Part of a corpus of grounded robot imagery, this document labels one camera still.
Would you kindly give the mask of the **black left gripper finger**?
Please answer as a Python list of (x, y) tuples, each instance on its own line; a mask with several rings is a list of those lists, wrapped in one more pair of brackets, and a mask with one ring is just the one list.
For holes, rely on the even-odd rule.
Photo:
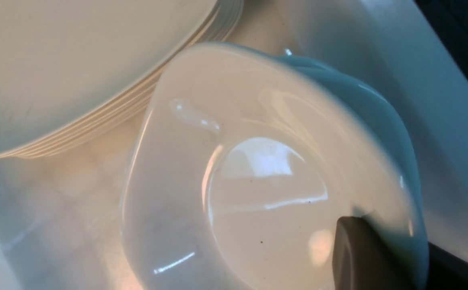
[(361, 217), (340, 217), (332, 255), (336, 290), (414, 290), (405, 268)]

